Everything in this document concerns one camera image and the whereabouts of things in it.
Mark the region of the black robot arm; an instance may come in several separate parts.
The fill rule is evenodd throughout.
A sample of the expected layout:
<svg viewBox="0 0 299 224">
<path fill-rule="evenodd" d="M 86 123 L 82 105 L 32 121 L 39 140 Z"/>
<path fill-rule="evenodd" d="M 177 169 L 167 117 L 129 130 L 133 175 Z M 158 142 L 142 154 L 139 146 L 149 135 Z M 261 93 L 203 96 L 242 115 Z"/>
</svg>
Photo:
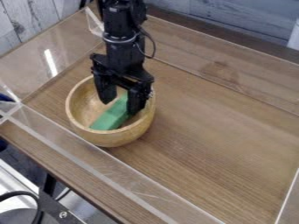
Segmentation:
<svg viewBox="0 0 299 224">
<path fill-rule="evenodd" d="M 142 27 L 147 20 L 145 0 L 98 0 L 105 23 L 103 40 L 107 53 L 93 53 L 91 72 L 98 97 L 105 104 L 118 96 L 118 87 L 127 90 L 126 111 L 133 116 L 145 107 L 153 93 L 155 77 L 146 71 L 146 38 Z"/>
</svg>

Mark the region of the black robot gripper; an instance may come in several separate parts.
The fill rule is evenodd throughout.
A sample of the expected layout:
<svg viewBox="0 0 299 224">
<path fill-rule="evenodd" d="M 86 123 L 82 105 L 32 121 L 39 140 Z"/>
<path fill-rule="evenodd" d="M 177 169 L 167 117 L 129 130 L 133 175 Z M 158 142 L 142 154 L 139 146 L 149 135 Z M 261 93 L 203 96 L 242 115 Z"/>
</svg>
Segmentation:
<svg viewBox="0 0 299 224">
<path fill-rule="evenodd" d="M 105 104 L 118 96 L 118 86 L 130 89 L 127 93 L 127 112 L 134 116 L 145 107 L 153 93 L 155 77 L 146 71 L 146 35 L 133 37 L 103 35 L 107 53 L 93 53 L 93 74 L 98 97 Z"/>
</svg>

